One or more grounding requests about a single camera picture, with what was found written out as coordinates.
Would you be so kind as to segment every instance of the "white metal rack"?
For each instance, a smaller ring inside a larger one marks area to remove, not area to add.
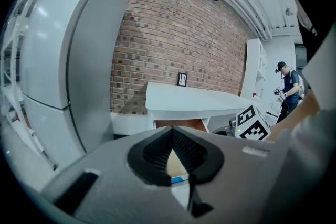
[[[18,0],[7,21],[1,48],[0,65],[2,113],[6,115],[22,141],[55,170],[57,164],[50,159],[34,131],[28,127],[22,109],[23,93],[19,83],[20,50],[25,31],[29,28],[29,15],[35,2],[36,0]]]
[[[262,97],[266,76],[267,55],[259,39],[247,41],[247,60],[241,97],[251,98],[253,93]]]

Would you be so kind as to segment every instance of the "black slot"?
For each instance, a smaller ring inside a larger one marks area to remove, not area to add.
[[[227,132],[225,131],[218,131],[216,134],[227,136]]]
[[[191,215],[195,218],[198,218],[214,208],[205,202],[202,202],[195,185],[195,176],[191,175],[189,177],[189,186],[190,186],[190,193],[189,193],[189,203],[187,210],[191,213]]]
[[[72,215],[84,196],[89,192],[97,180],[98,175],[92,172],[84,172],[74,181],[71,186],[56,200],[54,205]]]
[[[210,182],[224,163],[224,155],[216,145],[178,127],[166,127],[133,145],[127,161],[146,184],[170,186],[166,167],[172,150],[189,175],[195,176],[196,184]]]

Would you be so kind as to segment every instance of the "backpack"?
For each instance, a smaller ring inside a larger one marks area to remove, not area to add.
[[[293,70],[291,70],[291,71],[290,71],[290,74],[289,74],[289,75],[290,75],[290,78],[292,78],[292,71],[293,71]],[[299,76],[299,87],[300,87],[300,89],[299,89],[299,98],[304,99],[304,98],[305,98],[305,95],[304,95],[304,94],[305,94],[305,93],[304,93],[304,92],[305,92],[305,91],[304,91],[304,90],[305,90],[305,89],[304,89],[304,88],[305,88],[305,85],[304,85],[302,76],[300,76],[299,74],[298,74],[298,76]]]

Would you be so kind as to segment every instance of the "hand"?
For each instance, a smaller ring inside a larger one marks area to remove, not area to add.
[[[280,91],[281,91],[281,88],[280,88],[280,87],[277,87],[277,88],[273,91],[273,93],[274,93],[275,95],[279,95]]]
[[[279,95],[279,98],[277,99],[278,102],[283,102],[286,99],[286,96],[284,94]]]

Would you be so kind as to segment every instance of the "white wall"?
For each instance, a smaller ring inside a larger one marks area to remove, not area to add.
[[[114,134],[132,135],[148,130],[147,116],[124,115],[111,112]]]
[[[295,46],[291,36],[278,36],[270,41],[262,42],[267,54],[267,68],[262,99],[272,102],[276,111],[281,104],[276,102],[277,97],[273,94],[276,87],[283,87],[280,73],[275,74],[275,68],[280,61],[284,61],[292,68],[296,68]]]

